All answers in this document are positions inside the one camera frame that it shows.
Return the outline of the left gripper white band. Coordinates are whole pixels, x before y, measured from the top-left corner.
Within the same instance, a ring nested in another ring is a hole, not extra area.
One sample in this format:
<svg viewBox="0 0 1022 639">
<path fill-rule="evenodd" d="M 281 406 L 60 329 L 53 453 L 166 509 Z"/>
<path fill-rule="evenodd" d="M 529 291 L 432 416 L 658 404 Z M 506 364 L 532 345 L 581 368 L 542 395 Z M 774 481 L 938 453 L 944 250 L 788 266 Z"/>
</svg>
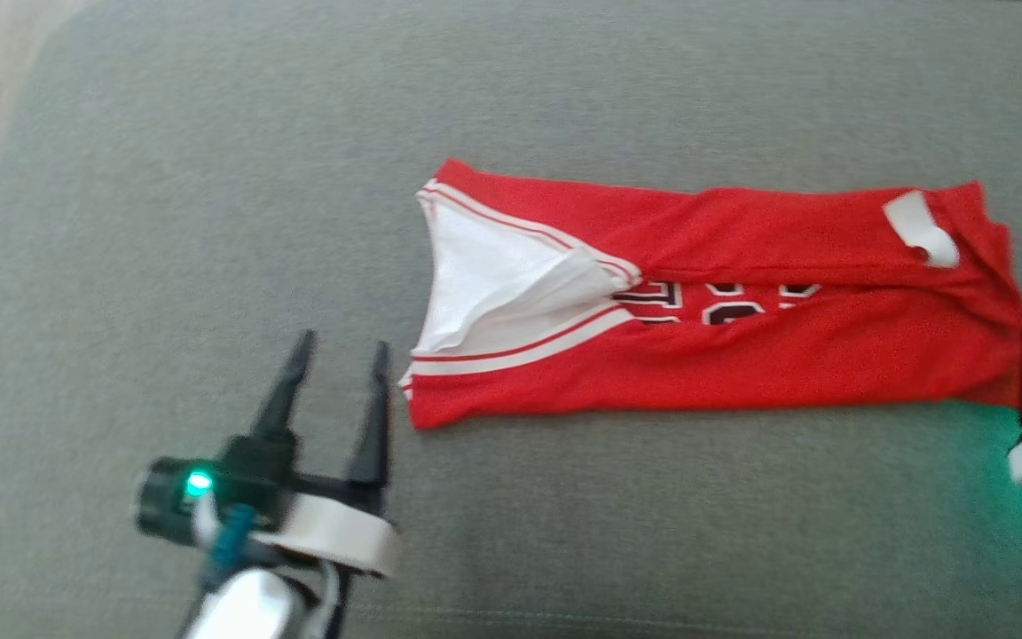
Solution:
<svg viewBox="0 0 1022 639">
<path fill-rule="evenodd" d="M 140 533 L 204 550 L 210 578 L 256 564 L 317 561 L 373 577 L 394 573 L 400 534 L 382 506 L 390 476 L 392 349 L 386 343 L 374 349 L 370 397 L 346 476 L 307 476 L 295 467 L 289 423 L 316 341 L 315 330 L 301 331 L 250 433 L 232 438 L 215 460 L 150 462 L 135 490 Z"/>
</svg>

